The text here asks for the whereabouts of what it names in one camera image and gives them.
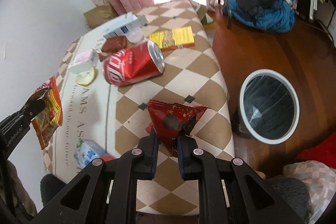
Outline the red blanket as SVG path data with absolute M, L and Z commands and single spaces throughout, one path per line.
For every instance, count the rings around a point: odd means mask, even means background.
M 315 147 L 303 150 L 298 154 L 295 160 L 314 160 L 336 169 L 336 132 L 332 133 Z

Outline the yellow red box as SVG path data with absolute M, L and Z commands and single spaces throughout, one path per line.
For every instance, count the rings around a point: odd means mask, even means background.
M 195 45 L 193 30 L 190 26 L 156 32 L 150 34 L 148 38 L 155 42 L 162 51 L 193 47 Z

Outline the yellow fruit peel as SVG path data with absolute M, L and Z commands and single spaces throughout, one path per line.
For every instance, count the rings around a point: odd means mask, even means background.
M 91 68 L 90 71 L 80 73 L 76 76 L 75 82 L 80 86 L 90 85 L 96 78 L 96 69 Z

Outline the checkered table cloth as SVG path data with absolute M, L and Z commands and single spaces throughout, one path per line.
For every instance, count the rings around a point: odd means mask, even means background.
M 215 157 L 229 160 L 235 155 L 226 83 L 195 11 L 195 3 L 175 0 L 146 7 L 136 15 L 148 21 L 143 28 L 145 35 L 191 27 L 195 44 L 165 51 L 166 66 L 161 76 L 119 88 L 106 82 L 101 64 L 97 65 L 95 80 L 88 86 L 78 85 L 75 74 L 67 69 L 80 53 L 101 47 L 106 25 L 70 45 L 55 76 L 62 101 L 63 124 L 43 151 L 46 170 L 64 182 L 70 182 L 81 170 L 74 157 L 80 139 L 95 141 L 114 157 L 136 147 L 147 134 L 150 124 L 147 103 L 151 99 L 206 106 L 191 135 L 201 149 Z

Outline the red cola can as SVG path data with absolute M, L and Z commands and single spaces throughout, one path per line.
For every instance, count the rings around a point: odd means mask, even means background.
M 102 66 L 106 82 L 114 86 L 135 84 L 161 75 L 165 61 L 159 46 L 151 40 L 110 55 Z

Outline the blue black clothes pile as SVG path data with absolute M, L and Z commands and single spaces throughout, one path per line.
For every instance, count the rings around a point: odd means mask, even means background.
M 295 24 L 295 12 L 286 0 L 228 0 L 232 16 L 249 27 L 285 33 Z

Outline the white round trash bin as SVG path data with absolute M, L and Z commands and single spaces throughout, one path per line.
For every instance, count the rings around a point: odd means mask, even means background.
M 300 115 L 297 93 L 280 73 L 259 69 L 244 80 L 238 101 L 238 132 L 262 143 L 284 143 L 295 132 Z

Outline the blue white tissue pack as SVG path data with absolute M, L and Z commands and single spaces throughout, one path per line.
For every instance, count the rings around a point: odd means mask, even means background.
M 96 142 L 82 138 L 78 140 L 73 156 L 81 168 L 84 168 L 96 158 L 102 158 L 104 160 L 113 159 L 113 157 L 105 152 Z

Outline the brown paper bag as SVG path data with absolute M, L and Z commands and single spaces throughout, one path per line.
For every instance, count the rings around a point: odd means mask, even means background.
M 90 28 L 96 28 L 118 17 L 118 13 L 110 4 L 104 4 L 85 12 L 84 17 Z

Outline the checkered pink bedding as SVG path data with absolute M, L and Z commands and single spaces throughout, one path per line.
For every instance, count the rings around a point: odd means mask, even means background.
M 283 175 L 306 185 L 312 207 L 309 223 L 316 223 L 335 195 L 335 169 L 310 160 L 284 166 Z

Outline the white blue long box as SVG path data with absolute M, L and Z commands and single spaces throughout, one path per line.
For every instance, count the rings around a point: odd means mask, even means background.
M 128 12 L 104 23 L 105 29 L 102 35 L 105 39 L 125 36 L 130 30 L 141 28 L 147 24 L 148 20 L 144 15 L 134 15 L 132 12 Z

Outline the brown snack packet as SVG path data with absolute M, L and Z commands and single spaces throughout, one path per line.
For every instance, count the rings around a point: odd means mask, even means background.
M 116 36 L 113 38 L 106 39 L 105 43 L 101 47 L 100 52 L 98 53 L 99 60 L 102 62 L 108 56 L 125 49 L 126 45 L 127 45 L 126 36 Z

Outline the pink white toothpaste box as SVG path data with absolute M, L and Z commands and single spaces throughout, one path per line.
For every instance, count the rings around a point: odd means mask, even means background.
M 76 75 L 87 72 L 95 68 L 98 62 L 98 53 L 94 50 L 87 50 L 75 56 L 74 60 L 70 62 L 67 70 Z

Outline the clear plastic cup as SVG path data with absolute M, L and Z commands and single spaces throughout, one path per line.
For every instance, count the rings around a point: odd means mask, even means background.
M 133 28 L 126 33 L 126 38 L 130 43 L 137 44 L 143 41 L 144 36 L 140 27 Z

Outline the black fuzzy trouser leg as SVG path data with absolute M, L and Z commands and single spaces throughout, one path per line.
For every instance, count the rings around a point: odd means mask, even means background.
M 275 177 L 266 182 L 278 195 L 298 214 L 303 223 L 309 223 L 312 206 L 306 185 L 296 178 Z M 41 199 L 43 205 L 50 202 L 66 184 L 53 174 L 47 174 L 41 179 Z M 137 213 L 137 223 L 198 223 L 199 217 L 169 216 Z

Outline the orange snack bag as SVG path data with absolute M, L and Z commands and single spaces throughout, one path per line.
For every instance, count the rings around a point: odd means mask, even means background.
M 49 145 L 55 130 L 63 124 L 63 111 L 56 79 L 52 76 L 38 87 L 31 99 L 42 99 L 44 109 L 31 121 L 41 149 Z

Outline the red star snack wrapper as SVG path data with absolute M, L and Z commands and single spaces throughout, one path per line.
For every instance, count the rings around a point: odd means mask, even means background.
M 154 130 L 167 153 L 176 157 L 178 137 L 189 136 L 208 107 L 150 100 L 147 109 L 151 122 L 146 132 L 149 134 Z

